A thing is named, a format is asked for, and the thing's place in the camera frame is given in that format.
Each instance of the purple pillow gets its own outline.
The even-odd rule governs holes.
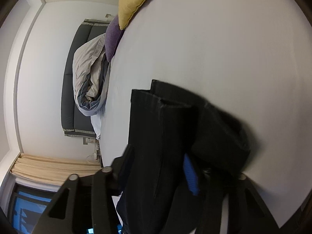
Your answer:
[[[106,30],[105,36],[105,52],[106,58],[108,62],[112,60],[114,56],[119,41],[124,34],[124,30],[120,30],[119,23],[118,23],[118,15],[110,22]]]

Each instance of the beige curtain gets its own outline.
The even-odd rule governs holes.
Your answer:
[[[45,184],[62,185],[69,175],[80,177],[93,175],[101,167],[98,163],[89,163],[72,159],[58,159],[21,154],[11,169],[14,176],[27,178]]]

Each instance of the white bed sheet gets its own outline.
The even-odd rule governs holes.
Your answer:
[[[147,0],[112,62],[104,165],[127,144],[131,89],[152,79],[248,125],[258,150],[244,173],[283,225],[312,188],[312,28],[294,0]]]

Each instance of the white wall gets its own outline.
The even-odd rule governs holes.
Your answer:
[[[65,63],[74,35],[85,18],[105,20],[117,6],[64,1],[46,3],[30,33],[18,80],[18,126],[24,153],[85,159],[94,145],[66,137],[60,103]]]
[[[4,92],[5,71],[9,59],[11,47],[25,15],[30,9],[27,0],[19,0],[7,16],[4,24],[0,28],[0,92]],[[7,133],[4,123],[4,106],[0,105],[0,161],[9,151]]]

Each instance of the folded black trousers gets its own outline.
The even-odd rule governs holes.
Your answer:
[[[230,176],[240,174],[249,155],[238,120],[194,93],[156,80],[150,90],[132,90],[128,143],[135,160],[117,204],[125,234],[178,233],[179,226],[187,233],[196,227],[205,197],[187,189],[186,152]]]

